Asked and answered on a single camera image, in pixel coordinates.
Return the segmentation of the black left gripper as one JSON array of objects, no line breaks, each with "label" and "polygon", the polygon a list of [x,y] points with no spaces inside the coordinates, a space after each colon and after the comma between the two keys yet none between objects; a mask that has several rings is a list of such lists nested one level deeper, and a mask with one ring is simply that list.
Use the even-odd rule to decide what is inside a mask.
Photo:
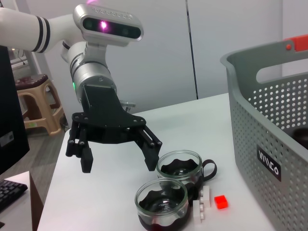
[{"label": "black left gripper", "polygon": [[155,171],[162,142],[146,126],[144,118],[126,112],[113,88],[81,87],[82,113],[72,115],[65,155],[80,158],[83,173],[90,173],[93,155],[89,141],[119,144],[134,141],[149,171]]}]

